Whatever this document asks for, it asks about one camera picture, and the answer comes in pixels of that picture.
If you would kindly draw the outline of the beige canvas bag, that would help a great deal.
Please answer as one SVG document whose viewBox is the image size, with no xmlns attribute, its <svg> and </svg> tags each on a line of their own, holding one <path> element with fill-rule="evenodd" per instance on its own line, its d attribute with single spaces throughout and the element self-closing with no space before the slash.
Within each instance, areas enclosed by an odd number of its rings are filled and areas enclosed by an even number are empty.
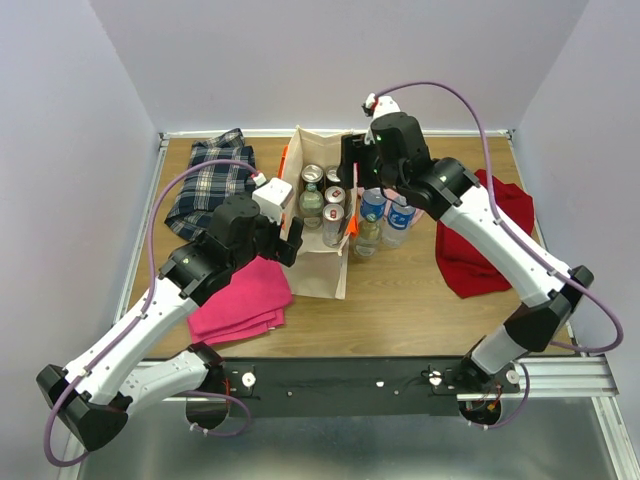
<svg viewBox="0 0 640 480">
<path fill-rule="evenodd" d="M 297 127 L 280 162 L 278 177 L 289 183 L 294 198 L 285 209 L 282 235 L 287 236 L 293 217 L 298 217 L 298 201 L 302 194 L 302 171 L 309 164 L 323 169 L 337 166 L 341 161 L 341 139 L 349 130 L 332 135 Z M 296 262 L 283 272 L 295 295 L 342 300 L 346 295 L 349 238 L 351 225 L 357 218 L 358 194 L 356 188 L 346 191 L 346 221 L 342 226 L 342 238 L 335 247 L 324 244 L 320 228 L 302 233 L 303 244 Z"/>
</svg>

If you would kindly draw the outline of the green cap glass bottle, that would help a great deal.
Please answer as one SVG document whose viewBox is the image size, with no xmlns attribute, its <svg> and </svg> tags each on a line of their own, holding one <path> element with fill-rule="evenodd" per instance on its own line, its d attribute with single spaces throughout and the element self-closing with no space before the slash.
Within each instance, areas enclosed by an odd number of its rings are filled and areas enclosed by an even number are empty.
<svg viewBox="0 0 640 480">
<path fill-rule="evenodd" d="M 361 258 L 372 257 L 381 241 L 382 229 L 380 219 L 375 213 L 367 214 L 358 224 L 353 250 Z"/>
<path fill-rule="evenodd" d="M 304 226 L 316 230 L 322 225 L 324 197 L 315 183 L 308 183 L 298 200 L 298 209 Z"/>
</svg>

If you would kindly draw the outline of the blue cap bottle from bag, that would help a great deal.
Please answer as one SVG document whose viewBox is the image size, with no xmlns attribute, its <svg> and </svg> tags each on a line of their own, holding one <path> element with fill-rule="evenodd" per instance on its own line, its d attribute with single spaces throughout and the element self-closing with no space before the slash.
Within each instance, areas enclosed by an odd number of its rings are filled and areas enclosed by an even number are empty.
<svg viewBox="0 0 640 480">
<path fill-rule="evenodd" d="M 398 196 L 390 204 L 382 228 L 382 242 L 390 248 L 399 248 L 408 238 L 416 209 L 405 197 Z"/>
</svg>

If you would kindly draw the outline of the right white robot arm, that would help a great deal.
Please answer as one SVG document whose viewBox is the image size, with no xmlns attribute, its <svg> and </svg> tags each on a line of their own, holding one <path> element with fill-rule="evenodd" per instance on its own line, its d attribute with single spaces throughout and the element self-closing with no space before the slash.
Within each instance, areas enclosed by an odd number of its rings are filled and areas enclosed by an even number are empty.
<svg viewBox="0 0 640 480">
<path fill-rule="evenodd" d="M 342 136 L 338 176 L 343 187 L 394 190 L 469 242 L 518 293 L 520 306 L 455 369 L 461 388 L 483 391 L 512 361 L 544 351 L 594 279 L 493 211 L 487 187 L 460 161 L 432 158 L 417 120 L 404 112 L 375 119 L 365 134 Z"/>
</svg>

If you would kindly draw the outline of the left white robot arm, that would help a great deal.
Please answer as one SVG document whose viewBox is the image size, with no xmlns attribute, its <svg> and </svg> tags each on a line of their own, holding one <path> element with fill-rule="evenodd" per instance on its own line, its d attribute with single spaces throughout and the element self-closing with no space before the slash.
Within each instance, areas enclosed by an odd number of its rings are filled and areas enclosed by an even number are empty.
<svg viewBox="0 0 640 480">
<path fill-rule="evenodd" d="M 218 206 L 208 228 L 177 249 L 155 272 L 150 288 L 99 341 L 61 367 L 46 365 L 36 383 L 51 409 L 45 432 L 61 420 L 86 452 L 101 449 L 124 428 L 135 409 L 175 393 L 214 393 L 222 380 L 221 358 L 204 343 L 188 347 L 149 378 L 131 372 L 175 323 L 230 284 L 257 257 L 287 267 L 302 245 L 302 222 L 281 229 L 292 195 L 258 189 L 232 195 Z"/>
</svg>

